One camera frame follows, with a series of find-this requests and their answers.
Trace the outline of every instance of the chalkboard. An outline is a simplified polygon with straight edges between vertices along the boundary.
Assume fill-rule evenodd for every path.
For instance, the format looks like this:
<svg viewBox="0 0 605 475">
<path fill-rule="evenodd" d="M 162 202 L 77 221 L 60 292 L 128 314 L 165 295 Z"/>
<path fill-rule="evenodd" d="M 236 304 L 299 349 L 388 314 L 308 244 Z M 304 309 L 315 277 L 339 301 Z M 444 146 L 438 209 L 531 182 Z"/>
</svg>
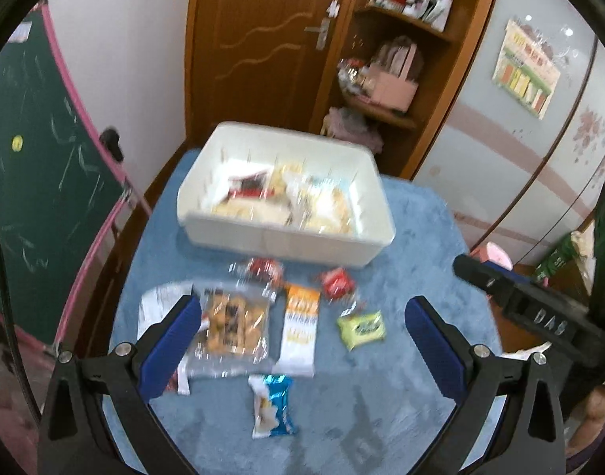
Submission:
<svg viewBox="0 0 605 475">
<path fill-rule="evenodd" d="M 0 53 L 0 238 L 15 322 L 51 344 L 123 188 L 67 91 L 44 10 L 30 12 Z"/>
</svg>

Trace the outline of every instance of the wooden shelf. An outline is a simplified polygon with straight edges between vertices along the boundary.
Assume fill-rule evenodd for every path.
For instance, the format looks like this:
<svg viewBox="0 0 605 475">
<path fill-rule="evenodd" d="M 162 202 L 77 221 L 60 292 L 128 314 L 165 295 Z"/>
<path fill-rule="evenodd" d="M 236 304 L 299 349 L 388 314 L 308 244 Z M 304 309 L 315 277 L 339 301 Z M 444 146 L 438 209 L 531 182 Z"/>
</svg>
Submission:
<svg viewBox="0 0 605 475">
<path fill-rule="evenodd" d="M 339 88 L 341 90 L 342 96 L 344 97 L 344 101 L 347 106 L 351 109 L 358 110 L 363 115 L 368 118 L 373 118 L 379 122 L 388 123 L 389 125 L 398 126 L 399 128 L 403 128 L 406 130 L 416 130 L 417 123 L 412 118 L 407 116 L 400 116 L 393 112 L 392 110 L 385 109 L 384 107 L 379 107 L 379 105 L 367 104 L 361 101 L 356 96 L 349 94 L 342 87 Z"/>
<path fill-rule="evenodd" d="M 415 17 L 410 17 L 409 15 L 402 14 L 395 10 L 382 9 L 381 7 L 376 7 L 376 6 L 365 6 L 363 9 L 359 9 L 356 12 L 360 13 L 360 14 L 364 14 L 364 13 L 368 13 L 368 12 L 377 12 L 380 14 L 386 14 L 391 17 L 394 17 L 395 19 L 398 19 L 399 21 L 403 21 L 404 23 L 409 23 L 410 25 L 413 25 L 416 28 L 425 30 L 426 32 L 432 34 L 434 37 L 438 37 L 439 39 L 442 39 L 443 41 L 446 41 L 448 43 L 453 42 L 453 39 L 445 32 L 439 32 L 438 30 L 434 30 L 430 25 L 428 25 L 424 21 L 422 21 L 420 19 L 416 19 Z"/>
</svg>

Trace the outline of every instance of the blue table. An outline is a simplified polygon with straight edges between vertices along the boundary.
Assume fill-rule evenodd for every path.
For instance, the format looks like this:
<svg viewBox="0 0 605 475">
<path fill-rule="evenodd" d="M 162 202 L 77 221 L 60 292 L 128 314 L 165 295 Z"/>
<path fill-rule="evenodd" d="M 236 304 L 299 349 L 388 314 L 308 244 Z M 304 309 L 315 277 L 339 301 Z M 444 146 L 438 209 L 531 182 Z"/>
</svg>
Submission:
<svg viewBox="0 0 605 475">
<path fill-rule="evenodd" d="M 177 222 L 177 191 L 197 158 L 184 156 L 151 216 L 118 306 L 111 348 L 137 340 L 142 294 L 156 285 L 195 276 L 227 277 L 242 256 L 197 247 Z M 496 353 L 501 345 L 488 303 L 456 279 L 453 258 L 466 252 L 445 203 L 430 189 L 383 178 L 396 238 L 367 267 L 352 270 L 370 310 L 383 313 L 388 336 L 348 352 L 335 320 L 338 310 L 321 309 L 316 376 L 295 379 L 291 389 L 295 436 L 252 439 L 252 391 L 246 377 L 200 379 L 191 395 L 165 394 L 153 409 L 171 438 L 202 475 L 405 474 L 432 442 L 453 409 L 438 391 L 403 325 L 406 301 L 425 295 L 441 316 L 472 344 Z M 309 285 L 324 266 L 285 263 L 287 279 Z M 278 358 L 284 299 L 271 312 L 270 352 Z M 497 402 L 468 458 L 487 447 L 502 408 Z M 143 471 L 108 399 L 104 411 L 115 441 L 130 466 Z"/>
</svg>

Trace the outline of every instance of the door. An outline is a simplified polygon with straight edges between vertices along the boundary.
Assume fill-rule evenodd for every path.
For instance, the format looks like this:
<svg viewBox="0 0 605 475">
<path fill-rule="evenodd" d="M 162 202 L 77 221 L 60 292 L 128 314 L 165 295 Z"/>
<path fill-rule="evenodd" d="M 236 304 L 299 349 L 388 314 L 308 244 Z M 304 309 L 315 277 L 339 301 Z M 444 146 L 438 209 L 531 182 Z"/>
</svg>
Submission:
<svg viewBox="0 0 605 475">
<path fill-rule="evenodd" d="M 224 121 L 308 130 L 331 40 L 332 1 L 197 0 L 193 144 Z"/>
</svg>

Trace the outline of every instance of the metal bolt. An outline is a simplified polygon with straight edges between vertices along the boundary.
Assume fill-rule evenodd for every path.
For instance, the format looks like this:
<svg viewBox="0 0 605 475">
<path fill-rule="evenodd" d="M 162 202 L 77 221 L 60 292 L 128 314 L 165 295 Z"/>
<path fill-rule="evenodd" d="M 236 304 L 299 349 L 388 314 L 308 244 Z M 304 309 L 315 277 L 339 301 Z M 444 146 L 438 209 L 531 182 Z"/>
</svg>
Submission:
<svg viewBox="0 0 605 475">
<path fill-rule="evenodd" d="M 129 355 L 132 349 L 133 346 L 130 342 L 121 342 L 116 347 L 116 355 L 118 355 L 119 357 L 124 357 L 125 355 Z"/>
<path fill-rule="evenodd" d="M 62 351 L 61 354 L 59 355 L 59 362 L 61 364 L 67 364 L 69 361 L 71 361 L 71 358 L 73 357 L 73 355 L 71 355 L 70 351 Z"/>
<path fill-rule="evenodd" d="M 540 366 L 542 366 L 543 364 L 546 364 L 546 356 L 541 353 L 541 352 L 535 352 L 535 354 L 533 354 L 533 360 L 538 363 Z"/>
<path fill-rule="evenodd" d="M 484 344 L 477 344 L 474 347 L 474 353 L 481 359 L 484 359 L 491 355 L 491 351 Z"/>
</svg>

